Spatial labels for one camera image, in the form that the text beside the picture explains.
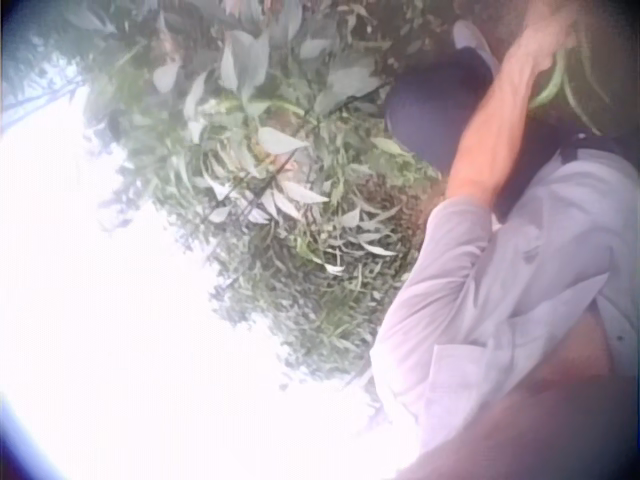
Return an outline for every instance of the hand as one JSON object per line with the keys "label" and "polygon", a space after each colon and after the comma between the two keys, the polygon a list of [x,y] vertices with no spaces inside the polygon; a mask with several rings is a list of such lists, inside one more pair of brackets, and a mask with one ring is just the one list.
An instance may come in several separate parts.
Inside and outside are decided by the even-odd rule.
{"label": "hand", "polygon": [[577,17],[577,5],[571,2],[554,11],[555,3],[530,0],[524,31],[510,50],[532,60],[535,73],[551,67],[554,54],[572,43],[571,25]]}

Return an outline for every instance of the light blue shirt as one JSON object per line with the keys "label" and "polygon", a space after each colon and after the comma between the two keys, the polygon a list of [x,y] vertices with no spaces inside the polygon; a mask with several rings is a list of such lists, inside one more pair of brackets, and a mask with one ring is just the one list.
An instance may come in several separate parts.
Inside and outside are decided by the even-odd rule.
{"label": "light blue shirt", "polygon": [[470,198],[432,212],[371,351],[376,388],[421,452],[509,392],[595,300],[615,372],[638,372],[638,177],[623,159],[556,155],[501,227]]}

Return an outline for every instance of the branch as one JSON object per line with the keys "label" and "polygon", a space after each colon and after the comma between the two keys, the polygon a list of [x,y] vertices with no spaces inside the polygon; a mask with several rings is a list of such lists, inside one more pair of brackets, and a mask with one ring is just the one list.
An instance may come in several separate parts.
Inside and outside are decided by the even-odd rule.
{"label": "branch", "polygon": [[47,99],[46,102],[44,102],[43,104],[39,105],[38,107],[29,110],[26,113],[23,113],[22,115],[20,115],[18,118],[14,118],[13,120],[9,120],[7,123],[2,123],[2,130],[0,132],[0,134],[4,135],[11,127],[14,127],[16,124],[20,123],[22,120],[24,120],[25,118],[29,117],[31,114],[36,113],[39,110],[42,110],[44,107],[47,107],[49,105],[51,105],[53,102],[61,99],[62,97],[64,97],[65,95],[70,94],[71,92],[73,92],[75,89],[71,88],[69,90],[65,90],[64,92],[60,92],[58,95],[52,96],[49,99]]}
{"label": "branch", "polygon": [[23,105],[26,105],[28,103],[35,102],[36,100],[42,100],[43,98],[48,97],[50,95],[55,95],[55,94],[59,93],[60,91],[65,90],[69,86],[72,86],[72,85],[79,87],[80,85],[82,85],[82,82],[80,80],[68,81],[63,86],[61,86],[59,88],[56,88],[55,90],[49,90],[49,91],[41,93],[39,95],[35,95],[35,96],[29,97],[29,98],[23,98],[22,100],[18,100],[17,102],[13,102],[13,103],[10,103],[9,105],[5,105],[5,106],[2,107],[2,111],[3,111],[3,113],[6,113],[6,112],[9,112],[9,111],[11,111],[11,110],[13,110],[15,108],[22,107]]}

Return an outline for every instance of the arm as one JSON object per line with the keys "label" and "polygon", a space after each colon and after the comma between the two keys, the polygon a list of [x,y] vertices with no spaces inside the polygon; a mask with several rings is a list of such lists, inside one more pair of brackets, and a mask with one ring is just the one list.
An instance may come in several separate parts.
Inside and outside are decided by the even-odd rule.
{"label": "arm", "polygon": [[491,208],[520,149],[533,81],[567,39],[574,8],[527,26],[460,140],[447,198],[468,196]]}

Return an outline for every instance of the green plant stem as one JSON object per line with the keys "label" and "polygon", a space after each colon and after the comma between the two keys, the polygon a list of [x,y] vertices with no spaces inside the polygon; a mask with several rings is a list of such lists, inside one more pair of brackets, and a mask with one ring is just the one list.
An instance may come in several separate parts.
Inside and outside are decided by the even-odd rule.
{"label": "green plant stem", "polygon": [[566,75],[562,78],[562,87],[564,89],[564,94],[567,96],[567,101],[569,102],[569,105],[571,105],[571,108],[573,108],[573,111],[576,112],[576,115],[580,117],[580,120],[582,120],[585,123],[585,125],[593,131],[593,133],[595,133],[596,135],[602,135],[602,133],[595,127],[593,122],[591,122],[589,117],[587,117],[586,113],[584,113],[584,110],[582,110],[582,107],[580,107],[580,105],[578,104],[578,101],[576,100],[576,97],[573,94],[573,91],[571,90],[571,85],[569,84],[569,78]]}
{"label": "green plant stem", "polygon": [[560,91],[560,87],[562,87],[562,78],[565,75],[565,71],[567,68],[567,52],[562,49],[556,53],[555,58],[555,68],[553,70],[553,74],[551,75],[551,80],[545,87],[545,89],[540,92],[531,102],[529,102],[529,110],[533,110],[534,108],[541,107],[542,105],[546,105],[549,103]]}

